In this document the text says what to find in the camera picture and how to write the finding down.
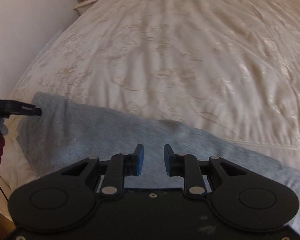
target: gray fleece blanket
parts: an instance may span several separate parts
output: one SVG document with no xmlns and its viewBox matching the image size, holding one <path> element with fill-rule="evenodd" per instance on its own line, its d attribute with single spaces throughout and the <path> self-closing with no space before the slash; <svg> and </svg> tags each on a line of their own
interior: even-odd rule
<svg viewBox="0 0 300 240">
<path fill-rule="evenodd" d="M 117 153 L 145 149 L 142 176 L 125 179 L 126 187 L 183 187 L 182 178 L 165 171 L 163 146 L 175 153 L 189 153 L 198 160 L 218 155 L 244 168 L 290 187 L 300 200 L 300 171 L 277 160 L 223 141 L 180 122 L 157 121 L 112 109 L 76 104 L 57 95 L 37 93 L 32 101 L 41 117 L 25 117 L 18 127 L 18 141 L 32 168 L 44 176 L 89 156 L 108 160 Z M 300 209 L 293 228 L 300 234 Z"/>
</svg>

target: bedspread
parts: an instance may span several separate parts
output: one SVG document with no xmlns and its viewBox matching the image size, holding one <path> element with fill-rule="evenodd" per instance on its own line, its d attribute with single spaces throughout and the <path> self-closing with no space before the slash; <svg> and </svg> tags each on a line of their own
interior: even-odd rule
<svg viewBox="0 0 300 240">
<path fill-rule="evenodd" d="M 10 98 L 38 91 L 181 121 L 300 170 L 300 0 L 100 0 Z M 19 120 L 0 167 L 10 190 L 37 177 Z"/>
</svg>

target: wooden floor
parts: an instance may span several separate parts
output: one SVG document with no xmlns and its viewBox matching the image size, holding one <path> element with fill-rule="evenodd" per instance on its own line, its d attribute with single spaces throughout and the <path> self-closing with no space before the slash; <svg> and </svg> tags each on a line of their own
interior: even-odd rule
<svg viewBox="0 0 300 240">
<path fill-rule="evenodd" d="M 0 213 L 0 236 L 4 240 L 16 227 L 13 222 Z"/>
</svg>

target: black cable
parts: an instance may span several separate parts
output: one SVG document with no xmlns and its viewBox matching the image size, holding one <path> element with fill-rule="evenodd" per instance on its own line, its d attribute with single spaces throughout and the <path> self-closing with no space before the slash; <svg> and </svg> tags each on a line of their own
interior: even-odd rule
<svg viewBox="0 0 300 240">
<path fill-rule="evenodd" d="M 8 201 L 8 198 L 7 198 L 7 196 L 5 195 L 5 193 L 3 192 L 3 190 L 2 190 L 1 187 L 0 187 L 0 190 L 1 190 L 2 194 L 4 195 L 5 199 Z"/>
</svg>

